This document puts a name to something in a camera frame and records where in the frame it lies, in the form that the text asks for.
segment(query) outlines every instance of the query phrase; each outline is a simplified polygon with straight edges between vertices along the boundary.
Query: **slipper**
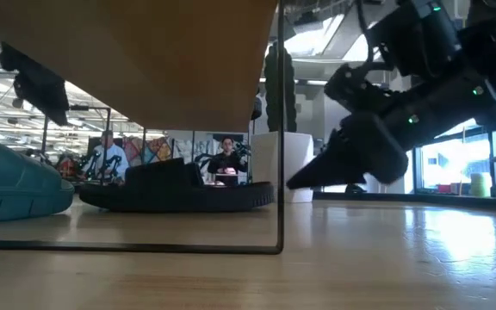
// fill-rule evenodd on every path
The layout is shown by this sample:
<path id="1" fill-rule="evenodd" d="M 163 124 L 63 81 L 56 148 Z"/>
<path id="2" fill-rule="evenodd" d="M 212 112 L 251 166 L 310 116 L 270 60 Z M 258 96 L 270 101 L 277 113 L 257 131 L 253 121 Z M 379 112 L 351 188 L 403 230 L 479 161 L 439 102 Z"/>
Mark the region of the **slipper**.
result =
<path id="1" fill-rule="evenodd" d="M 126 171 L 123 186 L 86 184 L 80 199 L 115 212 L 244 212 L 274 201 L 269 182 L 215 187 L 204 185 L 197 164 L 182 158 L 140 165 Z"/>
<path id="2" fill-rule="evenodd" d="M 53 167 L 0 145 L 0 221 L 65 211 L 73 196 Z"/>

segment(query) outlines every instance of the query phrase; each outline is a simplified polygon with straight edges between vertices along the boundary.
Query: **teal slipper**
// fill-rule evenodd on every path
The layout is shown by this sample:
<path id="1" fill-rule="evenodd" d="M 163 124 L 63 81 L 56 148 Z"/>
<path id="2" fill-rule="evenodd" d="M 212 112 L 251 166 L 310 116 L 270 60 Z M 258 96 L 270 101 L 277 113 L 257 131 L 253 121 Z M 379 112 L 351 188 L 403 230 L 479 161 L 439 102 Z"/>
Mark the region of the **teal slipper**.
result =
<path id="1" fill-rule="evenodd" d="M 0 145 L 0 220 L 65 211 L 74 187 L 51 166 Z"/>

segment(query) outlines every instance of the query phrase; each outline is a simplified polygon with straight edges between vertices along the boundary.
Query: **wooden floor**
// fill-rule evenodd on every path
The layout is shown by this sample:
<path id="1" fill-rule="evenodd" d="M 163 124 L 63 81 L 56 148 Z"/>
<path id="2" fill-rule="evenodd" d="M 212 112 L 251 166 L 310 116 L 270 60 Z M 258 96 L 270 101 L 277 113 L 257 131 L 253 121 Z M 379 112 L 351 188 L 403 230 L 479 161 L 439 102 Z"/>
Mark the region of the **wooden floor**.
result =
<path id="1" fill-rule="evenodd" d="M 0 309 L 496 309 L 496 213 L 393 203 L 287 206 L 280 256 L 0 251 Z M 272 245 L 250 214 L 101 213 L 75 203 L 0 239 Z"/>

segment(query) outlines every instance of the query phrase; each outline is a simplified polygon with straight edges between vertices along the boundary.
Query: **white planter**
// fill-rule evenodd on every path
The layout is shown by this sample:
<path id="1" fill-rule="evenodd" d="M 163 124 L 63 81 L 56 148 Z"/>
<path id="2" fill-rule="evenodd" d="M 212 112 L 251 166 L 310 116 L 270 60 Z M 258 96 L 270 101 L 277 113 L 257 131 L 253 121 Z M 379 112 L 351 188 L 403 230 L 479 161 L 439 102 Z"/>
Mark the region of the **white planter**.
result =
<path id="1" fill-rule="evenodd" d="M 278 179 L 278 134 L 254 135 L 251 140 L 251 167 L 254 182 L 271 182 Z M 284 133 L 284 177 L 288 181 L 297 171 L 313 159 L 313 137 L 305 133 Z M 310 189 L 284 189 L 285 202 L 311 202 Z"/>

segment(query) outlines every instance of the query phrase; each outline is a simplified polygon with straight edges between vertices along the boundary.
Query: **black jacket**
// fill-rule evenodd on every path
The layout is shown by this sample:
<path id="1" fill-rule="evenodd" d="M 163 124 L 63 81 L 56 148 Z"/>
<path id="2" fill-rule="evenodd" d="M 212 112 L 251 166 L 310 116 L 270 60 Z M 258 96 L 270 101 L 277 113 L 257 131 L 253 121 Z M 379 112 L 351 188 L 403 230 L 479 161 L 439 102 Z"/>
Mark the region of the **black jacket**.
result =
<path id="1" fill-rule="evenodd" d="M 231 155 L 227 156 L 224 153 L 220 153 L 214 156 L 208 165 L 208 172 L 212 174 L 218 173 L 218 169 L 233 168 L 239 173 L 239 171 L 247 172 L 248 163 L 240 163 L 240 156 L 236 152 L 232 152 Z M 234 186 L 239 184 L 239 178 L 236 176 L 226 177 L 226 176 L 216 176 L 215 181 L 223 182 L 227 186 Z"/>

